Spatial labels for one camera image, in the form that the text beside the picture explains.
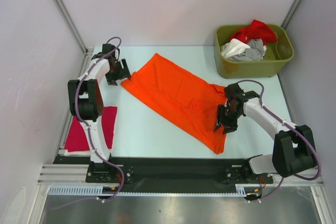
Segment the orange t-shirt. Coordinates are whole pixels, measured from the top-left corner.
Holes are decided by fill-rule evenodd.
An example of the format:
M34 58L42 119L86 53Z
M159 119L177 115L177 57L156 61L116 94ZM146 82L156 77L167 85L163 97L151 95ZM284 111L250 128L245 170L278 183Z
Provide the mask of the orange t-shirt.
M210 84L159 54L121 85L215 154L224 152L226 136L214 130L217 107L227 101L223 86Z

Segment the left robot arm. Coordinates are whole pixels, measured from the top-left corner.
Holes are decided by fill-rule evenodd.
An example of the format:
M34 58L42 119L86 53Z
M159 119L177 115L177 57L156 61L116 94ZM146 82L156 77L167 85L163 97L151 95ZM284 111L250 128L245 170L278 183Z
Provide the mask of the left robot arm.
M116 86L117 81L131 79L125 59L120 59L119 45L107 42L95 54L86 72L75 80L68 81L68 97L71 114L77 118L84 130L89 150L90 163L86 182L108 183L115 177L122 182L122 169L113 164L111 153L103 134L103 98L99 84L106 79L108 85Z

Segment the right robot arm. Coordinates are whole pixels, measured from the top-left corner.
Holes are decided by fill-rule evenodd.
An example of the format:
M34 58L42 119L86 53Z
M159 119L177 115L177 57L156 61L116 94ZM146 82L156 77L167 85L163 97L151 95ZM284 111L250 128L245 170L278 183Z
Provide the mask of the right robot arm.
M320 176L321 162L310 127L281 118L267 108L262 92L245 92L238 82L225 87L224 96L227 101L217 107L214 131L235 132L238 119L245 116L255 121L274 142L271 154L247 159L247 166L242 169L245 181L254 183L261 174L296 176L308 181Z

